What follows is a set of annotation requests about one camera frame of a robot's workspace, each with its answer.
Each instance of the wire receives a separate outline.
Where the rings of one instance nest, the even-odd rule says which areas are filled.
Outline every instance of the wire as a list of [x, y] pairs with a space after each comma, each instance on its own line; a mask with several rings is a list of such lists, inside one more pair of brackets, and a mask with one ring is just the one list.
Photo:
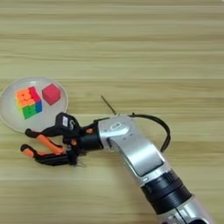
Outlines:
[[110, 108], [110, 110], [112, 111], [112, 113], [114, 115], [117, 115], [116, 111], [113, 109], [113, 107], [109, 104], [109, 102], [105, 99], [105, 97], [103, 95], [101, 95], [101, 98], [108, 105], [108, 107]]
[[132, 113], [132, 115], [130, 115], [130, 117], [134, 117], [134, 118], [139, 117], [139, 118], [149, 119], [155, 123], [160, 124], [166, 131], [166, 138], [164, 140], [164, 143], [163, 143], [160, 151], [164, 152], [167, 149], [167, 147], [169, 146], [170, 141], [171, 141], [171, 130], [170, 130], [169, 126], [163, 120], [161, 120], [160, 118], [158, 118], [154, 115], [141, 115], [141, 114], [135, 114], [135, 113]]

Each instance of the wooden table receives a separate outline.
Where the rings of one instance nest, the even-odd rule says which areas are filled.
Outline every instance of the wooden table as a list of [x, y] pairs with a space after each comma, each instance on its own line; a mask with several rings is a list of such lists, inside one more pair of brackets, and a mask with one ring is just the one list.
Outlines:
[[[1, 0], [0, 91], [45, 76], [66, 88], [82, 125], [110, 116], [100, 95], [119, 113], [162, 117], [165, 156], [223, 223], [223, 19], [221, 0]], [[139, 125], [159, 147], [163, 130]], [[22, 155], [23, 143], [40, 147], [0, 122], [1, 223], [157, 223], [116, 154], [51, 168]]]

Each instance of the green cube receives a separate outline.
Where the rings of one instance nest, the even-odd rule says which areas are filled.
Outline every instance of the green cube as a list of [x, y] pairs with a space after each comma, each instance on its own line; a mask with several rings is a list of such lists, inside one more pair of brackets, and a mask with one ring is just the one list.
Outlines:
[[35, 105], [23, 108], [24, 119], [28, 119], [37, 114]]

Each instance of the black cable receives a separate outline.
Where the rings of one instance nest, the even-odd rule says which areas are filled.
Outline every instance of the black cable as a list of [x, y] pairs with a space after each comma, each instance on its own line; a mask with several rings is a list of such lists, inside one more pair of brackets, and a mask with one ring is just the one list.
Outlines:
[[132, 113], [132, 115], [130, 115], [130, 117], [140, 117], [140, 118], [144, 118], [144, 119], [149, 119], [155, 123], [160, 124], [166, 131], [166, 138], [164, 140], [164, 143], [163, 143], [160, 151], [164, 152], [166, 150], [166, 148], [168, 147], [168, 145], [170, 144], [170, 141], [171, 141], [171, 131], [170, 131], [169, 126], [163, 120], [161, 120], [160, 118], [158, 118], [154, 115], [140, 115], [140, 114], [136, 115], [135, 113]]

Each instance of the robotic arm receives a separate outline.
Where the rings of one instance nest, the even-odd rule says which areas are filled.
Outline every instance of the robotic arm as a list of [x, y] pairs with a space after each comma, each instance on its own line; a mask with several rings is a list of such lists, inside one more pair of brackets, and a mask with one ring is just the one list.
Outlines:
[[[184, 186], [157, 147], [144, 136], [134, 122], [135, 117], [149, 118], [160, 123], [167, 132], [161, 148], [170, 142], [169, 127], [159, 118], [149, 115], [116, 115], [96, 120], [81, 127], [67, 114], [56, 117], [55, 126], [41, 133], [28, 129], [28, 137], [47, 145], [52, 154], [35, 151], [24, 144], [21, 151], [45, 165], [76, 165], [77, 157], [86, 151], [108, 149], [119, 153], [154, 208], [160, 224], [214, 224], [214, 221]], [[66, 150], [46, 137], [63, 136]]]
[[132, 117], [119, 115], [100, 121], [103, 148], [118, 152], [139, 183], [161, 224], [214, 224], [184, 186], [156, 146]]

